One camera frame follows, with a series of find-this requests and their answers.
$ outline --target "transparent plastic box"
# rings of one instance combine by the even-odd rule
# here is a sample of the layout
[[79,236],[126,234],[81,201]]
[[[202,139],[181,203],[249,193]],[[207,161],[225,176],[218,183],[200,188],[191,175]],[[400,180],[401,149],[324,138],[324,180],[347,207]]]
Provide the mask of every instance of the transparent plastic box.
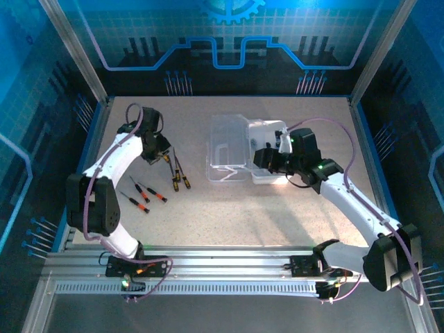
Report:
[[207,177],[212,182],[243,181],[250,173],[248,120],[240,114],[212,117]]
[[207,177],[212,182],[245,181],[255,184],[286,184],[283,175],[273,175],[253,164],[255,151],[276,143],[275,131],[283,121],[248,120],[240,114],[212,117],[207,158]]

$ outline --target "gear logo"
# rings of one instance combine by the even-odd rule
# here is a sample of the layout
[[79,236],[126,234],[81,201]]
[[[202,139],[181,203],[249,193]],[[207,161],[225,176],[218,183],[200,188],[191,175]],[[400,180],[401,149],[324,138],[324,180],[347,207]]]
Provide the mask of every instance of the gear logo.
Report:
[[263,5],[263,0],[198,0],[200,11],[218,24],[241,23],[241,19],[250,19],[251,14],[257,14],[257,8]]

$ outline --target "glass panel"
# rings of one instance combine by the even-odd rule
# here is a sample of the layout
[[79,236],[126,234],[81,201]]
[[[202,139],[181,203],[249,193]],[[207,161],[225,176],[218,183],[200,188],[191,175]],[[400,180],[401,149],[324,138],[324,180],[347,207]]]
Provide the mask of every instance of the glass panel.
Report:
[[[400,221],[422,234],[425,266],[444,264],[443,17],[442,1],[417,2],[361,101]],[[444,312],[434,313],[442,327]]]
[[0,41],[0,322],[20,332],[95,101],[38,1],[0,2]]
[[109,94],[349,94],[398,4],[60,2]]

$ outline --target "plastic box lid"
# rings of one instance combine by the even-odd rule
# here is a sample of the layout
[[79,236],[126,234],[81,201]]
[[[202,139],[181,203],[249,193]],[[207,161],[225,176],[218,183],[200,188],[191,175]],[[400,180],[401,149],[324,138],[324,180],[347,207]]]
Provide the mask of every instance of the plastic box lid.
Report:
[[214,182],[242,181],[250,175],[248,120],[240,114],[212,117],[207,177]]

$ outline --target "screwdriver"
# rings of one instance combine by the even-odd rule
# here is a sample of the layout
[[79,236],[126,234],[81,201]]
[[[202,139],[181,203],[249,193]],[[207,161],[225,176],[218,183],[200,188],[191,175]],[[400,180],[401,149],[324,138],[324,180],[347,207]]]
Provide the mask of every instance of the screwdriver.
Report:
[[173,176],[173,187],[174,191],[179,192],[179,185],[176,180],[176,175],[174,175],[173,165],[171,164],[171,159],[169,158],[168,154],[164,155],[164,160],[166,163],[168,163],[169,168],[171,170],[171,175]]
[[165,197],[163,197],[162,194],[158,194],[156,191],[154,191],[154,190],[151,189],[150,187],[147,187],[147,186],[143,185],[141,182],[139,182],[139,184],[140,184],[141,186],[145,187],[146,190],[147,190],[148,192],[150,192],[152,195],[157,196],[157,197],[158,197],[160,200],[162,200],[164,203],[168,201],[168,199],[165,198]]
[[145,213],[149,213],[150,210],[148,208],[146,208],[145,206],[143,206],[141,203],[138,203],[135,199],[130,198],[129,196],[127,196],[126,194],[124,194],[122,191],[119,191],[120,193],[123,194],[123,196],[125,196],[126,198],[128,198],[128,200],[134,204],[135,206],[138,206],[139,209],[143,210]]
[[140,195],[142,196],[143,199],[145,199],[146,203],[150,202],[150,199],[148,199],[148,196],[146,195],[145,192],[142,191],[142,189],[140,188],[140,186],[136,183],[136,181],[133,179],[133,177],[131,177],[131,180],[134,183],[134,187],[136,188],[136,190],[140,193]]
[[173,155],[174,155],[174,162],[176,164],[176,168],[174,169],[175,173],[176,173],[176,182],[180,182],[180,173],[179,173],[179,168],[178,168],[178,160],[176,158],[176,150],[173,147]]
[[183,179],[183,182],[185,183],[185,186],[188,189],[191,189],[191,185],[189,184],[189,181],[188,181],[186,175],[183,173],[182,167],[180,166],[179,159],[176,156],[176,152],[174,151],[174,148],[173,148],[173,154],[174,154],[174,160],[176,161],[176,164],[179,166],[180,172],[182,173],[182,179]]

